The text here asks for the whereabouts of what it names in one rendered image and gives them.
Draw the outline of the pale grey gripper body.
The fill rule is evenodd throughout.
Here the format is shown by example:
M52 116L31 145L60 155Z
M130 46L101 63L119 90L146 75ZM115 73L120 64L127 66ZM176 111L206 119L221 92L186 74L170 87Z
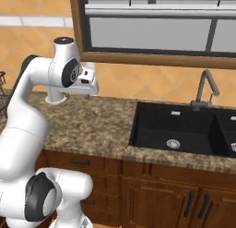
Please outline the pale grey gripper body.
M77 79L77 81L65 89L66 92L85 95L97 95L99 93L99 83L94 78L91 81L86 79Z

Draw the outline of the brown wooden drawer front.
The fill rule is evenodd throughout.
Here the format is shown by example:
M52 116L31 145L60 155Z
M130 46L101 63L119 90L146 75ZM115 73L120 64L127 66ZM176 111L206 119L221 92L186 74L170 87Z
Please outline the brown wooden drawer front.
M93 193L86 199L96 201L95 205L81 204L84 213L93 222L111 226L120 224L120 196Z
M50 167L110 175L118 175L121 169L121 164L119 160L102 158L97 156L46 150L45 157L47 160L47 164ZM70 163L69 161L72 158L74 158L76 161L90 160L90 165L78 165Z
M118 196L120 194L120 176L91 174L93 191L101 194Z

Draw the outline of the brown framed window with blinds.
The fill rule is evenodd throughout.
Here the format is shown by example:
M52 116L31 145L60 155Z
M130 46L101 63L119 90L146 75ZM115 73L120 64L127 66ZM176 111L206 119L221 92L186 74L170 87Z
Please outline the brown framed window with blinds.
M236 0L70 0L83 61L236 69Z

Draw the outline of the black double sink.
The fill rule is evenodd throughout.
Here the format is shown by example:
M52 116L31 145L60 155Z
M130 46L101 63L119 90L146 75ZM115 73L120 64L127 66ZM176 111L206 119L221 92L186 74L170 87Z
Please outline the black double sink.
M236 110L138 102L129 145L236 158Z

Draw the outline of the grey tap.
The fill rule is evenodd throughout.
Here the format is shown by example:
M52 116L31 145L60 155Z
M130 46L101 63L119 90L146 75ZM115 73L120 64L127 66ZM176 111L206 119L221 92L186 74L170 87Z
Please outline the grey tap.
M203 89L204 89L206 80L209 83L209 86L212 90L212 93L210 94L209 100L207 102L203 102L201 100L201 98L202 98L202 93L203 93ZM219 96L219 89L218 89L217 83L213 79L210 71L208 69L205 69L202 72L202 75L201 75L201 78L200 78L196 98L195 98L194 101L190 102L190 105L192 106L194 111L199 111L201 108L211 108L212 107L212 97L213 96Z

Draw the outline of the brown wooden panel under sink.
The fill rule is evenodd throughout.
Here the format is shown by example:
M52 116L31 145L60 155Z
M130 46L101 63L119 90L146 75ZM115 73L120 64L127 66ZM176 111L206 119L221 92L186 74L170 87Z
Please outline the brown wooden panel under sink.
M122 174L138 179L152 179L236 191L236 174L208 172L144 162L122 161Z

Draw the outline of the brown wooden cupboard door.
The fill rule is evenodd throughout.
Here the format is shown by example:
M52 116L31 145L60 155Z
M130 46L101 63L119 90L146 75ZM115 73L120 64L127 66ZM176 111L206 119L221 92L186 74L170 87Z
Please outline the brown wooden cupboard door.
M189 192L194 191L188 217L184 217ZM198 189L166 182L122 179L123 228L189 228Z
M197 215L205 194L210 195L210 201L203 219L199 221ZM236 228L236 192L203 188L190 228Z

